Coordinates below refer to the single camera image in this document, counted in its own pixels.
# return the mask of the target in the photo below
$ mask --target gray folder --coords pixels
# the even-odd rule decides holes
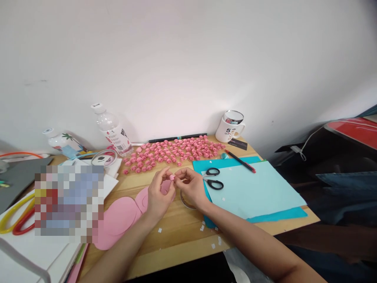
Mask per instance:
[[[0,214],[5,212],[40,173],[40,167],[48,165],[52,157],[23,160],[9,163],[6,172],[0,174],[0,180],[9,184],[8,188],[0,187]]]

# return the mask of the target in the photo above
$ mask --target orange cable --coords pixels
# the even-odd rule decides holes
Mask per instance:
[[[15,155],[15,154],[28,154],[28,155],[33,155],[33,156],[36,156],[38,158],[43,158],[42,156],[40,155],[37,155],[35,153],[28,153],[28,152],[15,152],[15,153],[6,153],[6,154],[2,154],[0,155],[0,157],[3,157],[3,156],[8,156],[8,155]]]

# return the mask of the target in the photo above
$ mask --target hand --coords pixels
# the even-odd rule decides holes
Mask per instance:
[[[210,204],[205,195],[203,177],[199,173],[190,168],[182,168],[175,173],[174,183],[198,210],[203,212],[203,209]]]
[[[165,212],[172,203],[173,195],[176,190],[174,183],[171,182],[168,193],[166,195],[161,193],[162,182],[169,179],[169,176],[172,174],[169,168],[168,166],[156,172],[148,188],[148,208],[145,214],[155,220],[156,223],[164,217]]]

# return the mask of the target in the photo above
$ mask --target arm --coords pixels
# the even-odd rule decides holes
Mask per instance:
[[[175,173],[174,183],[264,274],[279,283],[326,282],[290,249],[264,230],[211,203],[203,177],[189,168]]]
[[[148,189],[148,208],[140,219],[109,249],[80,280],[80,283],[123,282],[128,268],[150,231],[162,219],[175,192],[174,183],[166,195],[161,183],[172,173],[169,167],[157,172]]]

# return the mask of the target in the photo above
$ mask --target white wall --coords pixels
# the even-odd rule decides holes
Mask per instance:
[[[0,150],[54,152],[47,127],[102,148],[102,102],[134,142],[214,133],[241,111],[271,159],[377,103],[373,17],[356,0],[2,0]]]

